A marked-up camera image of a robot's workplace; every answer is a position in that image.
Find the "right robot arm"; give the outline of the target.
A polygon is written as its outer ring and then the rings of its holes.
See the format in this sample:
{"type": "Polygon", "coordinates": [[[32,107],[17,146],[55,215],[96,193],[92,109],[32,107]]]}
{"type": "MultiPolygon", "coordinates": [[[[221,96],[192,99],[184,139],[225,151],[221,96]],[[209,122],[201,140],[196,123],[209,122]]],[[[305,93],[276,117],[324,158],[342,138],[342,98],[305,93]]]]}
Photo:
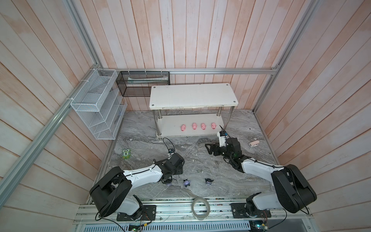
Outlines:
{"type": "Polygon", "coordinates": [[[222,156],[235,170],[269,181],[274,191],[255,193],[246,199],[246,213],[268,209],[284,209],[297,213],[317,200],[317,194],[297,166],[273,165],[242,153],[237,138],[219,138],[218,143],[205,144],[210,155],[222,156]]]}

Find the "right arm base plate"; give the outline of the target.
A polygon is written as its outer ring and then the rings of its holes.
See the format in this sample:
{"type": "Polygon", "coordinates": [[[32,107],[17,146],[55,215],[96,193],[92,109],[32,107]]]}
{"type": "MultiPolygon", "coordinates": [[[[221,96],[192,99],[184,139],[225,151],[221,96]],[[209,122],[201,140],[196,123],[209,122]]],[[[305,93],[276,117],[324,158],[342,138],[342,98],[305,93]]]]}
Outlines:
{"type": "Polygon", "coordinates": [[[233,218],[271,218],[269,210],[258,210],[251,203],[230,204],[233,218]]]}

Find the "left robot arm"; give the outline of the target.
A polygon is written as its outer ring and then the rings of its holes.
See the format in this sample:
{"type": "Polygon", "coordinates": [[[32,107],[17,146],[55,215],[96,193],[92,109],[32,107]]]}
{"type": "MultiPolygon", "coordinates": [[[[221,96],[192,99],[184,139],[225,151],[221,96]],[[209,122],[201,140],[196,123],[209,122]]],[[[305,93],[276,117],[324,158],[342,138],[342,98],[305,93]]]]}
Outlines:
{"type": "Polygon", "coordinates": [[[139,219],[144,211],[143,203],[136,195],[130,195],[131,189],[149,184],[171,181],[173,175],[183,173],[185,160],[178,153],[148,167],[136,170],[112,168],[89,191],[99,216],[108,217],[113,213],[123,213],[133,220],[139,219]]]}

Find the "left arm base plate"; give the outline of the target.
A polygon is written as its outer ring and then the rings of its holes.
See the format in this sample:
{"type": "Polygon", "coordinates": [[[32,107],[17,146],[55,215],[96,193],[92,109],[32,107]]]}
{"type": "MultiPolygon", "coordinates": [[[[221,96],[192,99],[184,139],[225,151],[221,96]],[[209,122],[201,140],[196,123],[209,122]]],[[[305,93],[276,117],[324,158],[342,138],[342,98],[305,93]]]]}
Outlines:
{"type": "Polygon", "coordinates": [[[133,215],[128,215],[126,213],[119,212],[117,214],[117,221],[138,221],[138,220],[147,220],[154,221],[156,218],[156,205],[144,205],[140,207],[133,215]]]}

